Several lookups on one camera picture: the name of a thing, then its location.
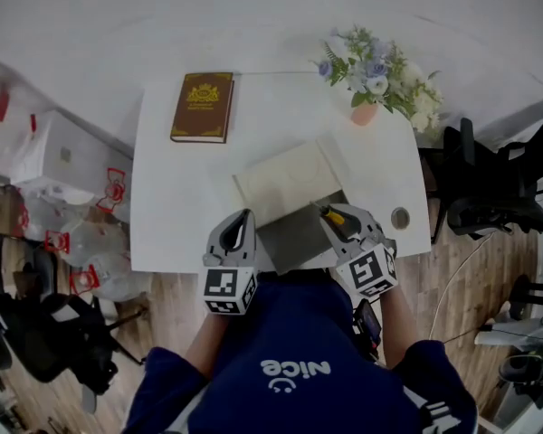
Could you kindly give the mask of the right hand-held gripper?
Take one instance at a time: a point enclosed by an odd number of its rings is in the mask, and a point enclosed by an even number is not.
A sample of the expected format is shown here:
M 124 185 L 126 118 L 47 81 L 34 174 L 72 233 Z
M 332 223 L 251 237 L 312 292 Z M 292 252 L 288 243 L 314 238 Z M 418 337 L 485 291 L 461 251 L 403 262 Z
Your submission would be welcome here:
M 334 203 L 332 210 L 337 214 L 321 215 L 320 224 L 338 257 L 336 272 L 347 287 L 366 299 L 378 299 L 395 288 L 395 241 L 365 209 Z

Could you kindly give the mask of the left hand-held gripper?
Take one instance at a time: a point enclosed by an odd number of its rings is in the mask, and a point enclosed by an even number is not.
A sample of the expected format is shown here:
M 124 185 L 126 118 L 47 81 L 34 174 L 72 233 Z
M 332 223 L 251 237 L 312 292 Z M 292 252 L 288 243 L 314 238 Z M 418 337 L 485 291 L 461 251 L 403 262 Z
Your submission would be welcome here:
M 232 213 L 210 233 L 203 256 L 202 299 L 209 313 L 241 316 L 257 288 L 256 230 L 251 210 Z

